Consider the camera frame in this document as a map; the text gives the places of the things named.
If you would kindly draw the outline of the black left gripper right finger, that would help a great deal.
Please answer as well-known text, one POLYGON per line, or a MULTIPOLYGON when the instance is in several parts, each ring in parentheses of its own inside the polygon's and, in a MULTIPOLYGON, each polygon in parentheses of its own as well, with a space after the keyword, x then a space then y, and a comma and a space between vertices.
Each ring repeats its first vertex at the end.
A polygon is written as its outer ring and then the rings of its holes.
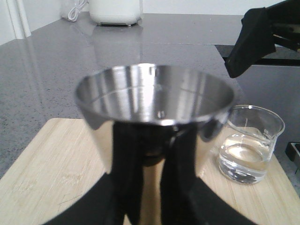
POLYGON ((175 131, 165 156, 160 182, 164 225, 252 225, 195 174, 197 129, 175 131))

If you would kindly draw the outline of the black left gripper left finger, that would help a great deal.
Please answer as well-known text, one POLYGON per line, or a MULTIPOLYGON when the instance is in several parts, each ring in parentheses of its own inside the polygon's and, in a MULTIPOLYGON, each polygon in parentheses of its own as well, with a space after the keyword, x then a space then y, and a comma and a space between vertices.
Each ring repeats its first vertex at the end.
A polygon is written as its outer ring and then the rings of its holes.
POLYGON ((113 125, 112 170, 48 225, 121 225, 128 217, 133 225, 141 220, 143 154, 136 124, 113 125))

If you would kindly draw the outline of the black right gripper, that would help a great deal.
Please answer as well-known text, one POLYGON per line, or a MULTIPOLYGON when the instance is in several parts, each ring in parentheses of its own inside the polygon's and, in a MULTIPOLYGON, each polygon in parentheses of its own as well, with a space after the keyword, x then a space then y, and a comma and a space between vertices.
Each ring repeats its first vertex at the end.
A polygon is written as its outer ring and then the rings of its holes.
POLYGON ((275 44, 293 51, 300 49, 299 0, 250 9, 241 22, 240 35, 225 60, 231 78, 237 78, 259 59, 274 53, 275 44))

